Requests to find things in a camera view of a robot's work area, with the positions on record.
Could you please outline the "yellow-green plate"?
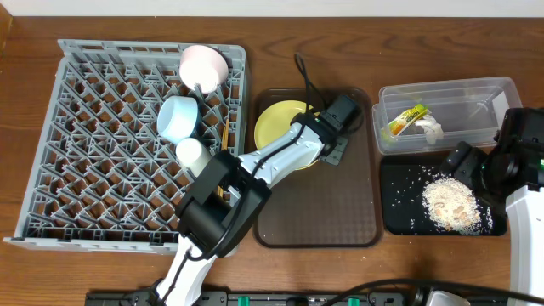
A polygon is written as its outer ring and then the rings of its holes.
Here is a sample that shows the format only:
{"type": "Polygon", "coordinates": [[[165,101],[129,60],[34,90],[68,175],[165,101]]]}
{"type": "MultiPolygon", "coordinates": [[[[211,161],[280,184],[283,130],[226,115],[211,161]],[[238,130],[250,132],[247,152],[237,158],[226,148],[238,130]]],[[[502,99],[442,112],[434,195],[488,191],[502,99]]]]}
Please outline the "yellow-green plate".
{"type": "Polygon", "coordinates": [[[258,117],[254,142],[258,150],[287,133],[294,117],[306,111],[306,103],[299,100],[283,100],[266,108],[258,117]]]}

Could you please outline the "yellow green snack wrapper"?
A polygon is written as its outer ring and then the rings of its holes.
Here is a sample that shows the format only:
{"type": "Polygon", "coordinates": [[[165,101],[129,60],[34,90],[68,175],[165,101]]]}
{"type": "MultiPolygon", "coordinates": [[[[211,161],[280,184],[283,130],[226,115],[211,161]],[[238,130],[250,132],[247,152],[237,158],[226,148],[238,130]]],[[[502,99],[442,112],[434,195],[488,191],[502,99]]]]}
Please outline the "yellow green snack wrapper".
{"type": "Polygon", "coordinates": [[[411,124],[421,119],[428,113],[428,107],[417,104],[414,107],[404,110],[396,116],[389,124],[389,131],[393,136],[402,134],[411,124]]]}

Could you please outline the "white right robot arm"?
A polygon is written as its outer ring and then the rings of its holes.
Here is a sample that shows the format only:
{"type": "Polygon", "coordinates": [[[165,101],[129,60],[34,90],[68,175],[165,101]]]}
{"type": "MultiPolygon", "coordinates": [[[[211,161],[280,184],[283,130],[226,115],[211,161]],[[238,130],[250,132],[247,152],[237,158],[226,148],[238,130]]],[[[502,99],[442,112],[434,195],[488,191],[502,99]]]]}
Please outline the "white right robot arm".
{"type": "Polygon", "coordinates": [[[507,215],[510,289],[542,299],[543,109],[508,109],[495,141],[488,153],[458,143],[440,171],[507,215]]]}

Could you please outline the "white cup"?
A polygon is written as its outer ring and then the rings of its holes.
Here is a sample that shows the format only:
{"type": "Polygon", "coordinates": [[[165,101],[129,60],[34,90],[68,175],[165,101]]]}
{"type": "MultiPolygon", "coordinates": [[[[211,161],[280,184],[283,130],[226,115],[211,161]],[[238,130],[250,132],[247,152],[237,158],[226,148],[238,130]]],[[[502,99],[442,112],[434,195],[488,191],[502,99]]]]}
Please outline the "white cup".
{"type": "Polygon", "coordinates": [[[212,160],[209,150],[194,138],[182,139],[176,146],[176,156],[181,165],[188,168],[196,177],[212,160]]]}

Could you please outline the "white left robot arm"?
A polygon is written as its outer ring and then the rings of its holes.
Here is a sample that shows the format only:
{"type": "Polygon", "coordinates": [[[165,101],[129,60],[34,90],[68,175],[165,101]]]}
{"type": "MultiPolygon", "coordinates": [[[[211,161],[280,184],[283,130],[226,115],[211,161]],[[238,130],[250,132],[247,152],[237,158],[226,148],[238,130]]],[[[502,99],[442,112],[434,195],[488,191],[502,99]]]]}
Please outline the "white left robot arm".
{"type": "Polygon", "coordinates": [[[237,248],[282,179],[329,156],[353,132],[361,109],[341,95],[324,110],[296,114],[290,128],[260,150],[233,156],[224,150],[197,174],[175,209],[178,249],[152,305],[192,305],[218,258],[237,248]]]}

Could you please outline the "white bowl with food residue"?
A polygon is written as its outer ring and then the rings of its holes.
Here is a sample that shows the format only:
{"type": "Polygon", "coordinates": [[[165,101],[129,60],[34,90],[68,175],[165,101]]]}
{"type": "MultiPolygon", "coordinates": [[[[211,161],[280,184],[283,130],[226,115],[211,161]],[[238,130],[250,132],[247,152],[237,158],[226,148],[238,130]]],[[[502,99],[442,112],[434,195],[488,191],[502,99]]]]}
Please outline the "white bowl with food residue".
{"type": "Polygon", "coordinates": [[[199,86],[203,94],[209,94],[218,89],[228,75],[226,60],[214,48],[191,45],[181,54],[179,77],[189,89],[199,86]]]}

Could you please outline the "white tissue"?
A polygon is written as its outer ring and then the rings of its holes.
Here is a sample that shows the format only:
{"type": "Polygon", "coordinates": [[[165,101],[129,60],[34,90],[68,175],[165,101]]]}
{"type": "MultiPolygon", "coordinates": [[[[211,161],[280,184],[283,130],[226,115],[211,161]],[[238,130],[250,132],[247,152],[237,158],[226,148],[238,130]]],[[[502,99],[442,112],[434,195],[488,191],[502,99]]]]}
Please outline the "white tissue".
{"type": "Polygon", "coordinates": [[[415,125],[423,129],[426,140],[430,145],[435,145],[438,140],[444,137],[441,125],[431,115],[424,115],[415,122],[415,125]]]}

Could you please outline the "light blue saucer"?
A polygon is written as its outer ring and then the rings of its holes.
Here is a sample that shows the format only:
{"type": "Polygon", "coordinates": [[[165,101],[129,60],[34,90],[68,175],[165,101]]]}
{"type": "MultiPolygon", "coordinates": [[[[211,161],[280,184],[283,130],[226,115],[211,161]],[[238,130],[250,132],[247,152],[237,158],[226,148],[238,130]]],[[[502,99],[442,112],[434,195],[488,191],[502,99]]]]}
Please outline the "light blue saucer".
{"type": "Polygon", "coordinates": [[[156,120],[157,132],[164,139],[177,145],[188,138],[198,118],[198,105],[194,98],[171,96],[165,100],[156,120]]]}

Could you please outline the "wooden chopstick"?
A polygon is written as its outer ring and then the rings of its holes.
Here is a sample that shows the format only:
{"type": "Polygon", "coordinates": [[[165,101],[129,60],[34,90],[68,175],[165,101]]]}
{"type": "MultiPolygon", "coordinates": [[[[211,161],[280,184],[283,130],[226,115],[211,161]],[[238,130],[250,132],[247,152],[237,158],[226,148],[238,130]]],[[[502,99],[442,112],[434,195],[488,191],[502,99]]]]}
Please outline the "wooden chopstick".
{"type": "Polygon", "coordinates": [[[227,118],[224,124],[223,133],[222,133],[221,150],[228,149],[229,134],[230,134],[230,119],[227,118]]]}
{"type": "MultiPolygon", "coordinates": [[[[227,148],[228,148],[228,136],[229,136],[229,127],[225,124],[223,134],[222,134],[221,150],[220,151],[227,150],[227,148]]],[[[223,196],[224,196],[224,190],[222,189],[222,187],[220,185],[218,186],[218,195],[221,198],[223,198],[223,196]]]]}

